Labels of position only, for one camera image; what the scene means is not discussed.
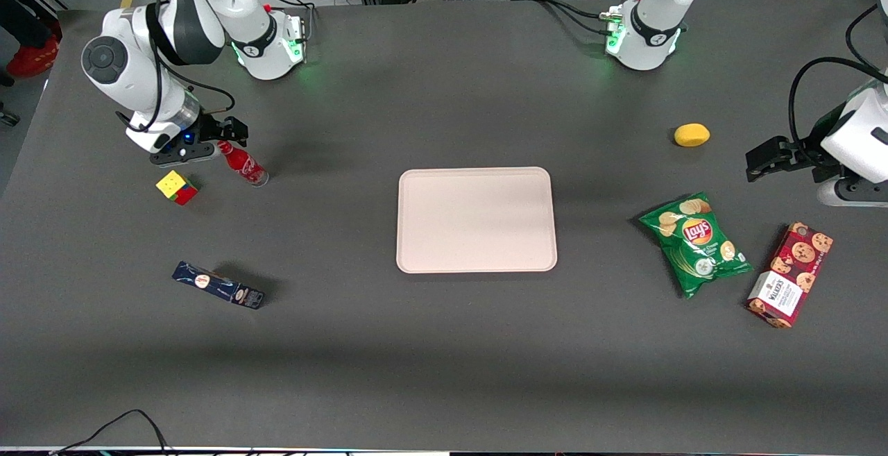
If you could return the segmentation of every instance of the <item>pink tray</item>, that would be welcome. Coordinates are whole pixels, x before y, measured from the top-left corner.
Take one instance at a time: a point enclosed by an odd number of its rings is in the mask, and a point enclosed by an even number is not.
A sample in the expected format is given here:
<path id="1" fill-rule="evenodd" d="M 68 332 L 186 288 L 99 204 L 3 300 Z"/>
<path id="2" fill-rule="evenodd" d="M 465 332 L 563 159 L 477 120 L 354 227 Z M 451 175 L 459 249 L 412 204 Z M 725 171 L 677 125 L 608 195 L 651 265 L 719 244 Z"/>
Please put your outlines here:
<path id="1" fill-rule="evenodd" d="M 545 169 L 410 169 L 398 199 L 403 272 L 546 272 L 558 261 Z"/>

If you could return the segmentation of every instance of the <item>coca-cola bottle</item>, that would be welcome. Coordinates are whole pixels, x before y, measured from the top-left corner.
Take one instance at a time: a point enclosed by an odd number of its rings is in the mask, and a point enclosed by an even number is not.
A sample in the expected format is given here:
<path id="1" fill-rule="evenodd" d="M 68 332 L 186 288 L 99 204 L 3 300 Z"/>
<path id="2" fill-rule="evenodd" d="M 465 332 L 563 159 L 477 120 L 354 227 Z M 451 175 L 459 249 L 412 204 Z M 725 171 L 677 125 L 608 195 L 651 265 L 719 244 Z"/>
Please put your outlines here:
<path id="1" fill-rule="evenodd" d="M 262 187 L 268 183 L 268 172 L 247 151 L 236 149 L 225 140 L 219 140 L 216 145 L 225 156 L 225 161 L 228 161 L 228 166 L 250 182 L 251 186 Z"/>

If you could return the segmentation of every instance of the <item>box label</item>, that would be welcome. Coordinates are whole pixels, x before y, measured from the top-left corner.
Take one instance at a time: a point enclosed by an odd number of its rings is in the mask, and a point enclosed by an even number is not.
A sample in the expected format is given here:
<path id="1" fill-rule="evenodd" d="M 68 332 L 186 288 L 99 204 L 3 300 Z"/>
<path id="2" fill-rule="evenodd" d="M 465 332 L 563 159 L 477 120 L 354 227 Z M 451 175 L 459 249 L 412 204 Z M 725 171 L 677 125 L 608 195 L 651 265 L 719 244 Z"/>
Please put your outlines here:
<path id="1" fill-rule="evenodd" d="M 761 276 L 758 276 L 755 287 L 759 288 L 755 298 L 780 310 L 786 316 L 792 316 L 792 313 L 796 311 L 796 305 L 802 299 L 802 288 L 794 285 L 779 273 L 771 271 L 762 273 Z"/>

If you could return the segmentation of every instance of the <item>lay's logo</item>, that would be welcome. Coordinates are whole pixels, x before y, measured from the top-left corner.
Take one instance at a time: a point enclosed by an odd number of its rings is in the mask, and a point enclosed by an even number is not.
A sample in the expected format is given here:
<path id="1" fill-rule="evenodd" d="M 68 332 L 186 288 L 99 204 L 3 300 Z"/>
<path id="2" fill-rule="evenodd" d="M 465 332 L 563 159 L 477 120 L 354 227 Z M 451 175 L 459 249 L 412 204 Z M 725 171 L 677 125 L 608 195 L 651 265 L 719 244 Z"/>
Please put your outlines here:
<path id="1" fill-rule="evenodd" d="M 685 239 L 693 244 L 707 244 L 712 240 L 712 226 L 704 219 L 686 221 L 681 231 L 685 235 Z"/>

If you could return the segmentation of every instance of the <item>green light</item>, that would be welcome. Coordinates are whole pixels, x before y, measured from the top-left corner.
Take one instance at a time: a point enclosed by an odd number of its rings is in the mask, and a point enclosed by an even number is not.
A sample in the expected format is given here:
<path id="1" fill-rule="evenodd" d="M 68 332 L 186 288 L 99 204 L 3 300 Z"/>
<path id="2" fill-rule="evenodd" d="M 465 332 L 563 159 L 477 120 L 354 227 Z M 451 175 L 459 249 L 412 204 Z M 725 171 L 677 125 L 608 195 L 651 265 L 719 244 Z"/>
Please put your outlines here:
<path id="1" fill-rule="evenodd" d="M 241 52 L 237 51 L 237 47 L 234 45 L 234 42 L 231 42 L 231 48 L 234 50 L 234 54 L 237 56 L 237 63 L 241 66 L 244 65 L 244 59 L 241 58 Z"/>
<path id="2" fill-rule="evenodd" d="M 678 37 L 681 35 L 681 29 L 675 32 L 675 39 L 672 40 L 672 46 L 669 48 L 669 54 L 672 54 L 675 51 L 675 45 L 678 44 Z"/>
<path id="3" fill-rule="evenodd" d="M 299 43 L 294 40 L 285 40 L 281 39 L 283 42 L 284 50 L 286 51 L 289 58 L 293 61 L 294 64 L 298 64 L 302 62 L 302 52 L 299 51 Z"/>
<path id="4" fill-rule="evenodd" d="M 616 55 L 620 52 L 620 47 L 622 46 L 622 40 L 626 37 L 626 26 L 620 25 L 617 27 L 616 31 L 611 33 L 611 39 L 608 40 L 608 53 L 611 55 Z"/>

